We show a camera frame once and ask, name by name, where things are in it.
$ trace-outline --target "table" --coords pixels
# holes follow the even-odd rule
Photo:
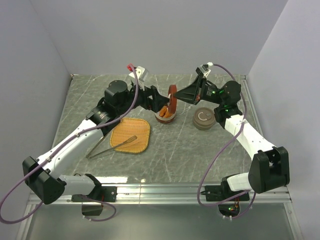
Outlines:
[[[168,93],[169,85],[176,84],[178,90],[189,85],[196,74],[157,74],[151,75],[145,83],[154,85],[163,95]],[[247,120],[258,128],[245,82],[241,75],[235,75],[242,84],[242,92],[248,105]],[[56,133],[54,144],[67,137],[97,105],[104,90],[113,80],[124,80],[129,84],[127,75],[75,75],[71,81],[64,110]],[[230,81],[228,75],[211,74],[208,80],[222,87]],[[208,164],[221,147],[231,139],[231,134],[215,124],[210,130],[201,131],[194,127],[192,118],[199,107],[217,107],[214,103],[201,101],[197,106],[178,101],[177,116],[170,124],[159,123],[152,111],[137,107],[127,117],[147,120],[151,126],[148,148],[139,154],[111,151],[99,158],[86,159],[85,153],[66,169],[65,175],[90,173],[96,177],[113,177],[121,183],[196,183],[199,182]],[[239,108],[243,110],[242,100]],[[107,137],[95,150],[100,152],[110,147]],[[219,182],[232,174],[247,172],[251,160],[244,148],[236,141],[217,159],[206,181]]]

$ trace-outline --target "round container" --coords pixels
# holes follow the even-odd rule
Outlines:
[[[177,92],[177,86],[176,85],[170,85],[169,91],[168,91],[168,98],[170,99],[169,106],[167,108],[168,112],[172,114],[171,117],[161,117],[159,116],[159,112],[155,113],[155,119],[162,124],[168,124],[171,123],[175,117],[176,117],[176,110],[177,110],[177,99],[174,97],[174,93]]]
[[[193,115],[193,125],[199,130],[208,130],[215,123],[215,113],[210,108],[200,107]]]

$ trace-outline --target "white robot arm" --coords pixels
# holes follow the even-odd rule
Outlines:
[[[129,77],[132,80],[135,79],[132,70],[135,70],[139,83],[137,100],[133,108],[141,106],[156,113],[168,104],[169,98],[160,95],[155,86],[147,87],[144,85],[148,77],[148,70],[141,66],[135,67],[135,69],[130,67]],[[120,123],[116,119],[128,111],[135,92],[136,86],[133,83],[131,90],[128,90],[126,82],[122,80],[112,81],[104,91],[104,97],[100,99],[97,106],[91,110],[68,137],[37,159],[29,156],[23,161],[22,167],[25,176],[48,161],[44,167],[39,168],[25,180],[25,183],[44,204],[51,204],[63,195],[84,195],[93,200],[102,200],[102,185],[91,174],[82,176],[62,174],[73,161],[79,159],[91,144],[99,141]],[[98,125],[104,125],[112,121],[113,124],[94,129]],[[79,134],[87,129],[92,130]]]
[[[250,171],[226,176],[221,180],[221,193],[224,199],[234,196],[239,191],[253,190],[260,194],[287,185],[290,182],[287,150],[284,147],[276,147],[264,139],[244,119],[237,104],[241,99],[239,83],[231,80],[222,88],[217,88],[207,80],[212,65],[209,62],[199,66],[196,69],[197,77],[194,82],[177,91],[174,97],[193,105],[197,105],[200,100],[218,104],[219,106],[214,109],[215,119],[233,136],[239,133],[243,124],[242,132],[236,139],[252,160]]]

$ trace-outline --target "purple cable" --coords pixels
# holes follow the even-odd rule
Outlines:
[[[135,67],[132,65],[132,64],[129,64],[129,67],[131,67],[131,69],[135,69]],[[90,128],[87,128],[87,129],[84,129],[82,131],[80,131],[78,134],[79,135],[82,135],[84,133],[87,133],[89,131],[92,131],[92,130],[96,130],[96,129],[100,129],[100,128],[103,128],[103,127],[106,127],[106,126],[109,126],[111,124],[114,124],[118,121],[120,121],[123,117],[125,117],[135,106],[136,104],[136,101],[137,101],[137,98],[138,98],[138,92],[139,92],[139,79],[138,79],[138,76],[137,76],[137,73],[136,71],[132,71],[133,74],[134,74],[134,78],[135,78],[135,81],[136,81],[136,84],[135,84],[135,93],[134,93],[134,98],[133,98],[133,101],[132,101],[132,104],[131,106],[129,107],[129,109],[124,113],[122,114],[121,116],[119,116],[117,119],[114,119],[110,122],[107,122],[105,124],[101,124],[101,125],[97,125],[97,126],[94,126],[94,127],[90,127]],[[50,156],[49,158],[52,159],[55,155],[57,155],[57,153],[59,151],[61,151],[61,149],[63,149],[68,143],[70,143],[73,139],[77,138],[76,135],[73,135],[71,137],[69,137],[64,143],[62,143]],[[3,224],[17,224],[17,223],[20,223],[22,222],[23,220],[27,219],[28,217],[30,217],[32,214],[34,214],[39,208],[40,206],[43,204],[43,202],[41,201],[36,207],[34,210],[32,210],[31,212],[29,212],[26,216],[20,218],[20,219],[17,219],[17,220],[13,220],[13,221],[9,221],[9,220],[5,220],[3,219],[3,217],[1,216],[1,209],[4,205],[4,202],[6,201],[6,199],[9,197],[9,195],[22,183],[24,182],[26,179],[28,179],[33,173],[35,173],[36,171],[38,171],[40,168],[42,168],[44,165],[46,165],[49,161],[48,160],[45,160],[43,163],[41,163],[39,166],[37,166],[36,168],[34,168],[32,171],[30,171],[27,175],[25,175],[20,181],[18,181],[10,190],[9,192],[3,197],[3,199],[0,201],[0,222],[3,223]],[[95,222],[101,222],[101,221],[105,221],[105,220],[109,220],[110,218],[112,218],[115,214],[116,214],[116,207],[113,206],[112,204],[110,203],[107,203],[107,202],[102,202],[102,201],[97,201],[97,200],[93,200],[91,199],[93,202],[98,202],[98,203],[101,203],[101,204],[104,204],[104,205],[108,205],[108,206],[111,206],[113,209],[114,209],[114,213],[112,214],[112,216],[106,218],[106,219],[102,219],[102,220],[95,220]]]
[[[235,77],[232,75],[232,73],[231,73],[228,69],[226,69],[224,66],[222,66],[222,65],[220,65],[220,64],[213,64],[213,65],[214,65],[214,66],[217,66],[217,67],[219,67],[219,68],[222,68],[223,70],[225,70],[225,71],[230,75],[230,77],[232,78],[232,80],[233,80],[233,81],[236,81],[236,79],[235,79]],[[243,119],[246,119],[246,118],[247,118],[247,114],[248,114],[247,103],[246,103],[246,101],[245,101],[245,97],[244,97],[244,95],[243,95],[242,92],[240,92],[240,95],[241,95],[241,98],[242,98],[242,101],[243,101],[243,105],[244,105]],[[208,175],[211,167],[213,166],[213,164],[215,163],[215,161],[217,160],[217,158],[220,156],[220,154],[223,153],[223,151],[226,150],[226,148],[227,148],[228,146],[230,146],[230,144],[232,144],[232,143],[237,139],[237,137],[242,133],[242,131],[244,130],[244,126],[245,126],[245,123],[242,122],[239,132],[238,132],[235,136],[233,136],[233,138],[231,138],[231,140],[230,140],[227,144],[225,144],[225,145],[220,149],[220,151],[214,156],[212,162],[209,164],[209,166],[208,166],[207,169],[205,170],[204,175],[203,175],[203,177],[202,177],[201,180],[200,180],[200,183],[199,183],[199,186],[198,186],[198,189],[197,189],[197,193],[196,193],[196,199],[197,199],[197,202],[199,203],[199,205],[204,206],[204,207],[214,207],[214,206],[218,206],[218,205],[220,205],[220,204],[223,204],[223,203],[225,203],[225,202],[228,202],[228,201],[230,201],[230,200],[232,200],[232,199],[234,199],[234,198],[236,198],[236,197],[239,197],[239,196],[244,195],[244,194],[246,194],[246,193],[249,192],[248,190],[245,190],[245,191],[240,192],[240,193],[238,193],[238,194],[236,194],[236,195],[234,195],[234,196],[228,197],[228,198],[225,199],[225,200],[222,200],[222,201],[219,201],[219,202],[216,202],[216,203],[211,203],[211,204],[210,204],[210,203],[209,203],[209,204],[204,204],[204,203],[202,203],[201,200],[200,200],[201,188],[202,188],[202,185],[204,184],[204,181],[205,181],[205,179],[206,179],[206,177],[207,177],[207,175]],[[251,208],[252,204],[254,203],[255,198],[256,198],[256,193],[254,192],[253,197],[252,197],[252,199],[251,199],[251,202],[250,202],[249,206],[248,206],[242,213],[240,213],[238,216],[233,217],[233,219],[239,218],[239,217],[241,217],[243,214],[245,214],[245,213]]]

